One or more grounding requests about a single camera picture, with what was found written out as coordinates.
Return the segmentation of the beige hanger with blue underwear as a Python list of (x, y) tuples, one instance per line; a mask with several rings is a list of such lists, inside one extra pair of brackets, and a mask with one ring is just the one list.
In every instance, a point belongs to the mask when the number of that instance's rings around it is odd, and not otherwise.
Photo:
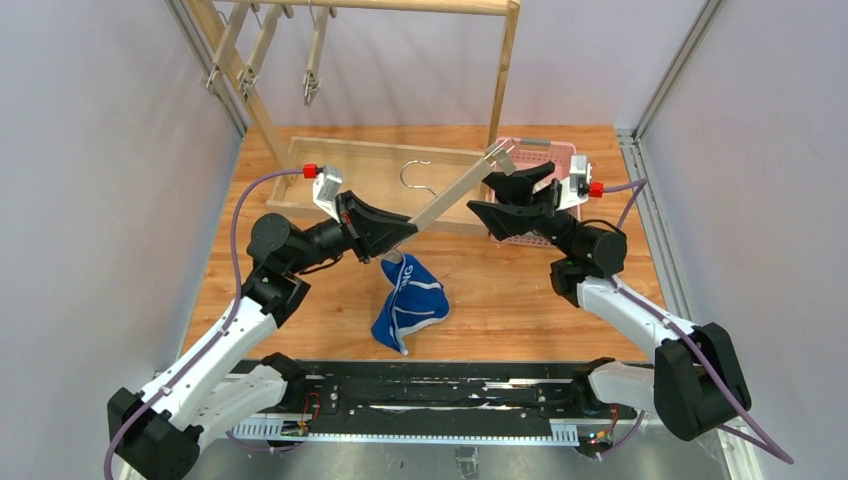
[(407, 162), (399, 172), (399, 181), (401, 184), (410, 189), (426, 190), (432, 195), (432, 199), (419, 210), (408, 223), (417, 228), (417, 232), (412, 236), (397, 242), (390, 250), (385, 253), (381, 259), (393, 263), (399, 263), (403, 256), (399, 251), (399, 247), (410, 240), (417, 234), (431, 229), (439, 229), (448, 233), (458, 233), (467, 235), (483, 235), (482, 226), (477, 226), (474, 223), (458, 222), (452, 223), (448, 221), (439, 222), (448, 210), (459, 203), (465, 195), (479, 187), (483, 180), (496, 168), (500, 169), (501, 173), (507, 176), (516, 171), (515, 164), (510, 156), (510, 152), (516, 147), (516, 142), (510, 138), (496, 141), (491, 144), (481, 158), (474, 162), (464, 173), (456, 180), (445, 187), (441, 192), (436, 193), (427, 185), (412, 185), (408, 183), (404, 174), (407, 168), (413, 164), (429, 165), (430, 161), (412, 160)]

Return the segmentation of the blue underwear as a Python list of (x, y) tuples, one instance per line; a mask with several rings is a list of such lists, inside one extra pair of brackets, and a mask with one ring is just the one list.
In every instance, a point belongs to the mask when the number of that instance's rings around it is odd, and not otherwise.
[(444, 285), (412, 254), (399, 263), (382, 260), (381, 271), (391, 290), (371, 326), (373, 338), (407, 355), (405, 337), (444, 321), (450, 303)]

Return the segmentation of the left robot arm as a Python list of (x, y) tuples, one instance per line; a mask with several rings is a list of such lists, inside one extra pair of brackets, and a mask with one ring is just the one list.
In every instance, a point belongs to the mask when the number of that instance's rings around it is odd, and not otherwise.
[(233, 266), (236, 290), (222, 316), (173, 364), (137, 391), (121, 388), (107, 402), (109, 445), (102, 475), (116, 460), (145, 479), (182, 479), (208, 445), (250, 415), (296, 396), (297, 362), (273, 354), (246, 378), (221, 381), (245, 354), (277, 332), (300, 308), (313, 273), (351, 252), (367, 264), (424, 231), (428, 215), (409, 217), (373, 207), (351, 191), (331, 202), (329, 217), (301, 228), (279, 213), (252, 226), (249, 273)]

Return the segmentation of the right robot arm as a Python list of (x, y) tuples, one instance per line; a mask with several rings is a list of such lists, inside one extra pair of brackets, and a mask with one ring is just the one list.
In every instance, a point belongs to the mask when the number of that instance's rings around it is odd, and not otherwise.
[(511, 174), (492, 172), (483, 182), (493, 200), (467, 206), (498, 241), (534, 233), (559, 250), (562, 258), (550, 265), (553, 291), (606, 321), (647, 356), (647, 367), (610, 357), (583, 365), (572, 381), (577, 407), (586, 414), (612, 405), (652, 413), (684, 441), (746, 417), (752, 399), (728, 331), (681, 318), (620, 279), (627, 234), (606, 220), (580, 220), (571, 212), (602, 196), (605, 187), (591, 181), (588, 166), (564, 181), (553, 173), (550, 162)]

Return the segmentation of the empty beige clip hanger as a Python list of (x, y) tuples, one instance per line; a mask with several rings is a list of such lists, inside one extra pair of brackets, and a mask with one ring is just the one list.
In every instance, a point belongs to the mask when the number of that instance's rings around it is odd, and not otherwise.
[(227, 17), (221, 38), (215, 47), (212, 69), (205, 82), (205, 87), (210, 92), (213, 91), (216, 81), (224, 78), (235, 51), (236, 41), (250, 9), (250, 2), (236, 2)]

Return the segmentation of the wooden clothes rack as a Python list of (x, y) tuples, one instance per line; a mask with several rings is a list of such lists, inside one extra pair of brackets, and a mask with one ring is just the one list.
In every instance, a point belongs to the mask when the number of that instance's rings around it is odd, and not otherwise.
[[(291, 1), (270, 1), (273, 4), (286, 4), (293, 8)], [(496, 142), (500, 126), (507, 79), (511, 64), (512, 51), (518, 25), (521, 4), (518, 1), (319, 1), (317, 7), (333, 6), (336, 9), (384, 10), (423, 12), (434, 14), (458, 14), (476, 16), (496, 16), (504, 20), (502, 46), (499, 55), (498, 73), (494, 100), (489, 121), (486, 144)], [(217, 46), (227, 17), (218, 15), (210, 1), (189, 1), (186, 4), (191, 18), (200, 30), (200, 36), (213, 50)], [(346, 185), (358, 193), (368, 193), (374, 197), (390, 200), (405, 214), (416, 213), (430, 200), (424, 199), (416, 189), (404, 187), (399, 181), (400, 169), (408, 161), (430, 161), (435, 166), (434, 177), (446, 181), (446, 187), (464, 173), (474, 162), (483, 156), (481, 152), (405, 144), (375, 143), (355, 140), (333, 140), (294, 136), (288, 143), (283, 142), (279, 131), (271, 123), (270, 115), (260, 97), (254, 90), (248, 102), (245, 102), (238, 90), (238, 75), (244, 63), (235, 51), (222, 80), (217, 80), (213, 91), (234, 88), (236, 102), (244, 107), (254, 122), (261, 138), (279, 167), (300, 167), (311, 160), (335, 160), (341, 166)], [(490, 188), (483, 183), (469, 192), (461, 200), (482, 200)], [(482, 223), (455, 204), (439, 218), (439, 222), (468, 222), (477, 226)]]

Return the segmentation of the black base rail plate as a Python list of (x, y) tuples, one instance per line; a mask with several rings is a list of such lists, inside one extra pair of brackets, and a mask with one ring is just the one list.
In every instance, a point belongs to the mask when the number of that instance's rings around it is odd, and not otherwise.
[(284, 441), (578, 445), (635, 409), (588, 404), (572, 362), (304, 361), (293, 392), (238, 425)]

